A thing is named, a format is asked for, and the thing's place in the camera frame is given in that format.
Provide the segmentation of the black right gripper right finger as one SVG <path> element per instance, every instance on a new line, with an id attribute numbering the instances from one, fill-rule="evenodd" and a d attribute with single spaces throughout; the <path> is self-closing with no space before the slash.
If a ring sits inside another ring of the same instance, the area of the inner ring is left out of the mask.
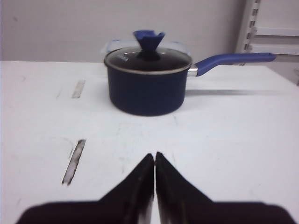
<path id="1" fill-rule="evenodd" d="M 188 182 L 161 153 L 156 153 L 156 194 L 162 224 L 187 224 L 187 206 L 212 204 L 200 190 Z"/>

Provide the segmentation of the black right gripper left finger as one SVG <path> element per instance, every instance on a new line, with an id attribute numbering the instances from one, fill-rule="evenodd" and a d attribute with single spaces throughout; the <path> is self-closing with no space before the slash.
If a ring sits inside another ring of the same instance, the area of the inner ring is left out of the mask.
<path id="1" fill-rule="evenodd" d="M 154 159 L 146 154 L 129 175 L 99 200 L 100 224 L 149 224 L 154 199 Z"/>

